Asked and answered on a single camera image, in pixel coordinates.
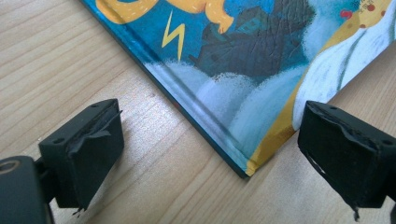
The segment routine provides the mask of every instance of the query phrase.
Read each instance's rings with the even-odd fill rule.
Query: yellow lightning bolt
[[[179,25],[171,34],[169,34],[169,26],[172,20],[172,13],[169,16],[168,24],[166,25],[165,33],[163,34],[163,47],[169,44],[173,39],[178,36],[178,46],[177,46],[177,58],[180,61],[181,58],[181,51],[183,50],[183,41],[184,41],[184,30],[186,25],[182,23]]]

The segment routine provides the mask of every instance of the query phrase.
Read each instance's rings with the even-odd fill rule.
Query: wooden surface
[[[121,159],[90,208],[57,223],[354,223],[296,135],[249,181],[239,178],[77,0],[0,1],[0,158],[37,144],[87,105],[119,98]],[[396,45],[332,100],[396,136]],[[389,223],[394,202],[361,209]]]

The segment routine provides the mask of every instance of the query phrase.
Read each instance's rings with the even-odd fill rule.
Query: black clamp
[[[347,112],[308,101],[298,145],[355,211],[396,201],[396,139]]]
[[[49,202],[87,209],[124,148],[117,99],[88,106],[39,143],[41,158],[0,161],[0,223],[53,223]]]

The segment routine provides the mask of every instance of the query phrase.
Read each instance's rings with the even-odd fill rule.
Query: hardcover book
[[[396,0],[81,0],[251,176],[396,36]]]

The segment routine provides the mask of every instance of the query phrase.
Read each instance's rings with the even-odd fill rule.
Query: book cover
[[[81,0],[241,176],[396,36],[396,0]]]

